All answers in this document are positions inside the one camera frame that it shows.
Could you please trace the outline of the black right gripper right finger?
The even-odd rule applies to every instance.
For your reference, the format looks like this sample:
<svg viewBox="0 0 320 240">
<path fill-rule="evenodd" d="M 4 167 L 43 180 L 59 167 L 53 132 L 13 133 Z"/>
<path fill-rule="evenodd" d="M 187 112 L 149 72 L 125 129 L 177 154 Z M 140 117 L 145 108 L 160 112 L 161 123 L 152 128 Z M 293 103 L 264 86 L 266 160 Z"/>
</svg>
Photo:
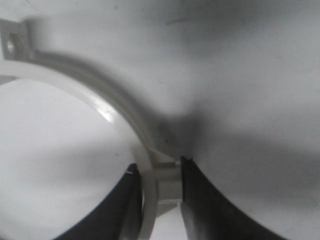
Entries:
<svg viewBox="0 0 320 240">
<path fill-rule="evenodd" d="M 192 159 L 181 158 L 180 205 L 189 240 L 280 240 L 234 206 Z"/>
</svg>

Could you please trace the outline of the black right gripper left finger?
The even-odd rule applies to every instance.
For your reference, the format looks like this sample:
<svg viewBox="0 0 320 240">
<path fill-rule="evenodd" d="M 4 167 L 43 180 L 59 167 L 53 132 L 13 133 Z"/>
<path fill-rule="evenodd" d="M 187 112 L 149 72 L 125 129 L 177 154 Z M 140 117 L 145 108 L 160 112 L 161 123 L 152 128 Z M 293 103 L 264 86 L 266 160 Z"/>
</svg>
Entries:
<svg viewBox="0 0 320 240">
<path fill-rule="evenodd" d="M 141 177 L 135 163 L 103 201 L 60 240 L 137 240 L 142 225 Z"/>
</svg>

